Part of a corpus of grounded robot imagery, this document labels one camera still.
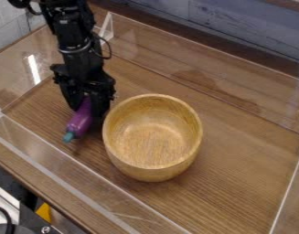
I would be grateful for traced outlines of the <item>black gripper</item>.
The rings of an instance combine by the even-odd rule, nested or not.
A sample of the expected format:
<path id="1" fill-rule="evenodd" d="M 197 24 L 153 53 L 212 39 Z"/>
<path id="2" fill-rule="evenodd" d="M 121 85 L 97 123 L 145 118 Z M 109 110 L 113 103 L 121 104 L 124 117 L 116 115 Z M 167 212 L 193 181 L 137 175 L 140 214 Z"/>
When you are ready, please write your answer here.
<path id="1" fill-rule="evenodd" d="M 60 50 L 64 62 L 49 66 L 69 108 L 76 111 L 84 96 L 90 96 L 92 117 L 102 122 L 114 95 L 114 79 L 104 71 L 104 56 L 96 49 Z"/>

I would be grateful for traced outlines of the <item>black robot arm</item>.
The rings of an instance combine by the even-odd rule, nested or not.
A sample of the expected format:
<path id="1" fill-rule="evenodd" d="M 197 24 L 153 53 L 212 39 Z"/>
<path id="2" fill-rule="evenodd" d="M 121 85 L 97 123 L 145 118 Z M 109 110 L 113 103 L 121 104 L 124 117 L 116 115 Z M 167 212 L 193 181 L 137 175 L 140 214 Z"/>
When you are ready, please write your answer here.
<path id="1" fill-rule="evenodd" d="M 114 79 L 104 71 L 101 42 L 109 43 L 93 32 L 94 18 L 86 0 L 6 0 L 32 15 L 42 16 L 57 39 L 64 62 L 52 64 L 53 82 L 73 111 L 84 99 L 92 104 L 90 116 L 102 121 L 114 95 Z"/>

